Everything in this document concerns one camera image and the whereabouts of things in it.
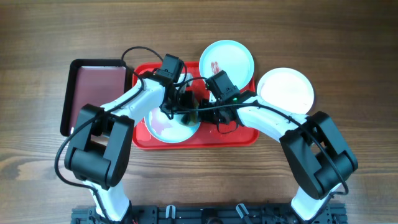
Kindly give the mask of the green yellow sponge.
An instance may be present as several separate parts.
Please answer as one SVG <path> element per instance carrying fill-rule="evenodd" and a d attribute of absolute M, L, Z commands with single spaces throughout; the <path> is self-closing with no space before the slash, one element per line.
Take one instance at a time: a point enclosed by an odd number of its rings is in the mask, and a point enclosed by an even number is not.
<path fill-rule="evenodd" d="M 185 93 L 182 93 L 180 97 L 180 105 L 188 109 L 197 109 L 199 106 L 199 102 L 195 98 L 194 92 L 186 91 Z M 186 126 L 196 125 L 198 123 L 197 112 L 185 113 L 181 118 L 181 122 Z"/>

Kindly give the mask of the light blue plate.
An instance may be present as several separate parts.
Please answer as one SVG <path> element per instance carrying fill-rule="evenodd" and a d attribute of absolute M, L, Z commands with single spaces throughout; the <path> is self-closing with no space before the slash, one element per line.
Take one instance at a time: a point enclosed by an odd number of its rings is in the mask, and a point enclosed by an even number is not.
<path fill-rule="evenodd" d="M 206 78 L 223 70 L 242 90 L 253 77 L 254 59 L 243 44 L 234 40 L 219 40 L 203 51 L 198 68 L 200 75 Z"/>
<path fill-rule="evenodd" d="M 155 108 L 144 118 L 147 130 L 156 139 L 166 143 L 180 143 L 191 138 L 199 129 L 201 122 L 194 126 L 182 124 L 183 115 L 177 115 L 174 119 L 168 119 L 160 108 Z"/>

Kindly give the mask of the white plate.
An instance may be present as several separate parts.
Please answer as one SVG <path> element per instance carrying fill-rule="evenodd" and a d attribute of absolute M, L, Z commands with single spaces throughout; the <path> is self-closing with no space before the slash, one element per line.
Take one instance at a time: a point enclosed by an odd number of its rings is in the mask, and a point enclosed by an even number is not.
<path fill-rule="evenodd" d="M 315 92 L 309 79 L 287 67 L 265 73 L 257 84 L 256 92 L 266 102 L 297 114 L 307 114 L 315 101 Z"/>

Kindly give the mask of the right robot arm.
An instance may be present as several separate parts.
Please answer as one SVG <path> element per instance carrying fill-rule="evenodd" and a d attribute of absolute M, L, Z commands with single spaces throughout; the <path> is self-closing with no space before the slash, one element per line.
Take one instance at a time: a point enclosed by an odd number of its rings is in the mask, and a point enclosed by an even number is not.
<path fill-rule="evenodd" d="M 290 206 L 300 221 L 313 221 L 331 198 L 348 194 L 358 160 L 328 114 L 288 112 L 251 91 L 227 102 L 204 101 L 199 110 L 204 121 L 234 121 L 280 143 L 299 185 Z"/>

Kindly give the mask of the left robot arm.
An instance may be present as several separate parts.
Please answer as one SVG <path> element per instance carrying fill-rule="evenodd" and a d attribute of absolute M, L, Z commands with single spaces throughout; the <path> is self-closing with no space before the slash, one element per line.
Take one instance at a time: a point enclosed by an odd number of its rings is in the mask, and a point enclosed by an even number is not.
<path fill-rule="evenodd" d="M 170 103 L 175 106 L 182 88 L 191 80 L 140 78 L 122 96 L 103 106 L 87 104 L 80 110 L 74 131 L 60 146 L 64 166 L 79 180 L 74 187 L 88 189 L 95 201 L 72 223 L 134 223 L 131 201 L 122 177 L 131 152 L 134 127 L 150 111 Z"/>

